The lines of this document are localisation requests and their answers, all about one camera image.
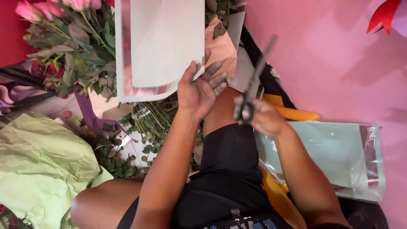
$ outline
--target light green tissue paper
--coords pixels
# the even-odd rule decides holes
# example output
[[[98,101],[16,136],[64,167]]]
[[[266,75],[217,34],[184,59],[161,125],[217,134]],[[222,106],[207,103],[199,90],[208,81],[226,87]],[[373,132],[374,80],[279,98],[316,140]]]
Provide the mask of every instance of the light green tissue paper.
[[[22,114],[0,130],[0,203],[35,228],[59,228],[99,172],[90,145],[44,115]]]

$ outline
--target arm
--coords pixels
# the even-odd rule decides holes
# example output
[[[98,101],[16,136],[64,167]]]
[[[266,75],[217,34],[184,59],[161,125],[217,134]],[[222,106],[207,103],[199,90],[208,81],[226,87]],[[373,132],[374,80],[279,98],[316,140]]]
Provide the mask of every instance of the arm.
[[[206,57],[209,56],[210,51],[206,51]],[[215,62],[194,82],[195,62],[185,71],[178,84],[177,114],[142,185],[132,229],[170,227],[173,209],[188,176],[199,123],[226,87],[221,82],[227,74],[211,79],[221,66],[221,62]]]
[[[307,153],[295,130],[270,103],[256,99],[253,105],[255,111],[251,124],[256,130],[274,138],[287,186],[307,226],[313,228],[324,223],[338,223],[350,227],[341,212],[335,191]]]

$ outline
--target person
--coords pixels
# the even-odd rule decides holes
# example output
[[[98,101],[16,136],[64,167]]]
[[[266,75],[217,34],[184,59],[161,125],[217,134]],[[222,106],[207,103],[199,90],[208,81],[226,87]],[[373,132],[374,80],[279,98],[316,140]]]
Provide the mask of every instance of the person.
[[[210,50],[206,50],[206,59]],[[260,186],[263,175],[253,128],[272,136],[295,202],[310,229],[349,229],[328,179],[276,109],[253,100],[250,125],[235,120],[239,92],[227,88],[215,62],[197,80],[191,62],[178,84],[178,111],[143,182],[106,181],[83,190],[71,207],[80,229],[290,229]],[[186,183],[198,126],[203,124],[200,172]]]

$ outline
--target black shorts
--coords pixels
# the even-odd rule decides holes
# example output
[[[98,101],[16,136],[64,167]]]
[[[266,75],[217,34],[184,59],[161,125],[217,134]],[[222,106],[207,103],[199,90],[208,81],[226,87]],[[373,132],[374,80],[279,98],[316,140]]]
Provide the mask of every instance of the black shorts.
[[[196,228],[240,213],[263,213],[274,209],[261,188],[256,140],[251,126],[231,124],[203,139],[201,170],[191,176],[174,208],[171,228]],[[117,229],[129,229],[138,198],[124,214]]]

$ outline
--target hand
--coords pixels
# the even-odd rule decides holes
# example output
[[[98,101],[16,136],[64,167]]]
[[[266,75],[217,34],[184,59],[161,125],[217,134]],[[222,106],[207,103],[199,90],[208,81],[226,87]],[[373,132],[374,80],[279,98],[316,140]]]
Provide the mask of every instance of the hand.
[[[210,49],[205,50],[205,62],[210,54]],[[209,114],[216,97],[228,85],[224,82],[228,77],[226,72],[212,77],[221,67],[222,62],[216,61],[205,70],[204,74],[192,81],[197,65],[194,61],[191,62],[178,83],[178,111],[187,112],[191,118],[199,121]]]
[[[239,95],[234,99],[236,104],[234,109],[234,118],[237,119],[240,112],[241,104],[243,103],[243,95]],[[268,136],[278,136],[283,129],[290,127],[289,124],[285,121],[285,118],[277,111],[277,109],[269,102],[261,101],[259,99],[253,99],[251,101],[253,104],[253,119],[250,121],[257,131],[268,135]],[[243,111],[242,115],[248,117],[249,113]]]

